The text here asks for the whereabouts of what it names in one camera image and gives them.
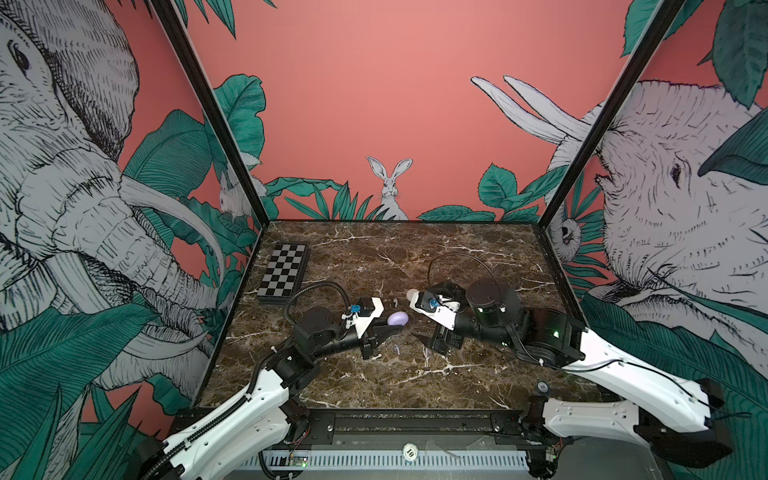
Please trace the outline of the purple earbud charging case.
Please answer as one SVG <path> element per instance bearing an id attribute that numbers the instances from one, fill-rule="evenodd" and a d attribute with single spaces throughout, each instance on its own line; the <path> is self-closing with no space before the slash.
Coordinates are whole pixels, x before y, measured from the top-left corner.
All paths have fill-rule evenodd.
<path id="1" fill-rule="evenodd" d="M 387 318 L 388 326 L 404 327 L 409 323 L 410 317 L 404 311 L 396 311 Z"/>

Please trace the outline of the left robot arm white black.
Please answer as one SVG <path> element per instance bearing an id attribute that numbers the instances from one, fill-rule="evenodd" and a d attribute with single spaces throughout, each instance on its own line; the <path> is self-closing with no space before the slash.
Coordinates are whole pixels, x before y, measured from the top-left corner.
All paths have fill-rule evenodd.
<path id="1" fill-rule="evenodd" d="M 342 296 L 342 312 L 313 307 L 292 319 L 291 335 L 259 361 L 243 389 L 168 439 L 142 442 L 125 478 L 222 479 L 253 455 L 304 438 L 309 411 L 295 397 L 318 375 L 320 360 L 348 350 L 369 359 L 403 330 L 383 318 L 380 298 L 352 303 L 339 284 L 327 285 Z"/>

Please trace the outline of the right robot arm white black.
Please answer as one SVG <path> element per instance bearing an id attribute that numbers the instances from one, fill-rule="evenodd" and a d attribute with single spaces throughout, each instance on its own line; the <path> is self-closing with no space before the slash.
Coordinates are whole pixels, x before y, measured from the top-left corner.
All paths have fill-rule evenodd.
<path id="1" fill-rule="evenodd" d="M 528 457 L 533 474 L 548 477 L 559 446 L 572 437 L 635 444 L 690 469 L 706 469 L 740 453 L 735 422 L 753 414 L 728 410 L 720 382 L 667 372 L 610 343 L 578 318 L 524 306 L 487 264 L 468 287 L 435 280 L 435 264 L 427 264 L 426 288 L 407 294 L 412 311 L 435 325 L 421 339 L 428 349 L 445 355 L 467 340 L 495 345 L 530 366 L 583 378 L 611 396 L 567 401 L 541 388 L 517 426 L 520 436 L 544 449 Z"/>

